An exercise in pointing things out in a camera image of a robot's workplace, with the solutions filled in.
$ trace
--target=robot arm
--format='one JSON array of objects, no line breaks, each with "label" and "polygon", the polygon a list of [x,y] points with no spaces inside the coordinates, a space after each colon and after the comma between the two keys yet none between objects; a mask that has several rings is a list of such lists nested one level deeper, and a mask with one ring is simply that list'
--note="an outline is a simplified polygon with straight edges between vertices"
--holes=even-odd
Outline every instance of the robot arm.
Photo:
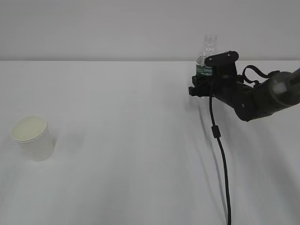
[{"label": "robot arm", "polygon": [[234,51],[202,57],[201,65],[212,67],[213,74],[208,78],[193,76],[194,87],[189,88],[189,94],[212,95],[232,107],[244,121],[270,116],[300,103],[300,69],[293,73],[274,71],[268,80],[255,82],[252,88],[244,84],[248,80],[244,75],[237,74],[238,58]]}]

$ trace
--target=black strap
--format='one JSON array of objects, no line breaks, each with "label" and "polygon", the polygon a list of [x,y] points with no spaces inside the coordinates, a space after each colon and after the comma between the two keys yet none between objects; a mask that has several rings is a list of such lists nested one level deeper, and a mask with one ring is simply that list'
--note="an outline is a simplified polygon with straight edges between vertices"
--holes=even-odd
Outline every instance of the black strap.
[{"label": "black strap", "polygon": [[279,73],[280,71],[279,70],[276,70],[276,71],[272,71],[270,73],[268,73],[268,75],[264,74],[262,71],[260,71],[256,66],[253,66],[253,65],[249,65],[249,66],[246,66],[243,70],[243,73],[242,73],[242,77],[243,79],[247,82],[247,83],[254,83],[254,87],[256,87],[257,85],[259,85],[259,81],[258,80],[254,80],[254,81],[251,81],[249,80],[246,75],[245,75],[245,71],[246,69],[252,69],[254,72],[256,72],[259,76],[261,76],[262,78],[265,78],[265,79],[269,79],[271,78],[272,76],[274,76],[275,74]]}]

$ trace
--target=bottle neck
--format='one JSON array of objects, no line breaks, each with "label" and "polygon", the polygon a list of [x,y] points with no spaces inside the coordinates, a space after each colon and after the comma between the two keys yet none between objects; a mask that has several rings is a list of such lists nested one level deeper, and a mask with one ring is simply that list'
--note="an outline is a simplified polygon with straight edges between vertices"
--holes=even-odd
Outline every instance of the bottle neck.
[{"label": "bottle neck", "polygon": [[216,51],[216,43],[204,43],[203,56],[213,54]]}]

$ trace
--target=bottle label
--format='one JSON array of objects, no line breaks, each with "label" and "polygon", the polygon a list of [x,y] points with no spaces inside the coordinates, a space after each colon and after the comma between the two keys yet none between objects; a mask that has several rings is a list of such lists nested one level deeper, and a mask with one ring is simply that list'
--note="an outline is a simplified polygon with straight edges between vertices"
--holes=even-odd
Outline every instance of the bottle label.
[{"label": "bottle label", "polygon": [[200,65],[196,65],[196,76],[207,77],[212,75],[211,67],[202,67]]}]

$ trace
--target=black cable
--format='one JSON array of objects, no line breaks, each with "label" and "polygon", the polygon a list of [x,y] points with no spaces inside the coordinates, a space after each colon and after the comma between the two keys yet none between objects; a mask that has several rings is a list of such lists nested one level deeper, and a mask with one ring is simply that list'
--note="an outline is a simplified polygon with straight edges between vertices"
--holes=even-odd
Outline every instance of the black cable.
[{"label": "black cable", "polygon": [[228,184],[228,171],[227,171],[227,163],[225,158],[225,153],[223,149],[223,145],[221,143],[220,137],[221,133],[218,128],[218,126],[215,123],[214,114],[212,111],[212,91],[213,91],[213,84],[210,88],[210,118],[212,123],[212,132],[214,134],[214,137],[217,139],[217,142],[219,144],[221,154],[222,154],[222,160],[223,160],[223,167],[224,167],[224,177],[225,177],[225,192],[226,192],[226,201],[227,201],[227,225],[231,225],[231,205],[230,205],[230,195],[229,195],[229,184]]}]

